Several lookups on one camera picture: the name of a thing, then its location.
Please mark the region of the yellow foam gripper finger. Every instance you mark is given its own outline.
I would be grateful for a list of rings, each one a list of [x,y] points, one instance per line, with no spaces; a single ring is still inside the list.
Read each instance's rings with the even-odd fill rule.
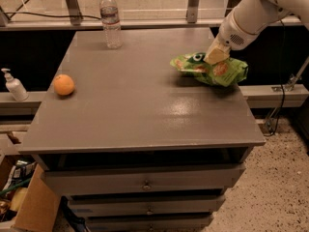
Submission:
[[[231,48],[215,38],[206,52],[204,61],[210,65],[226,60],[230,56]]]

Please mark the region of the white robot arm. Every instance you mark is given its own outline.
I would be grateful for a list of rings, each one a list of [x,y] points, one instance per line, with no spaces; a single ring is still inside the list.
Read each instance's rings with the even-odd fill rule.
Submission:
[[[253,43],[271,23],[296,15],[309,29],[309,0],[241,0],[223,19],[204,61],[214,65]]]

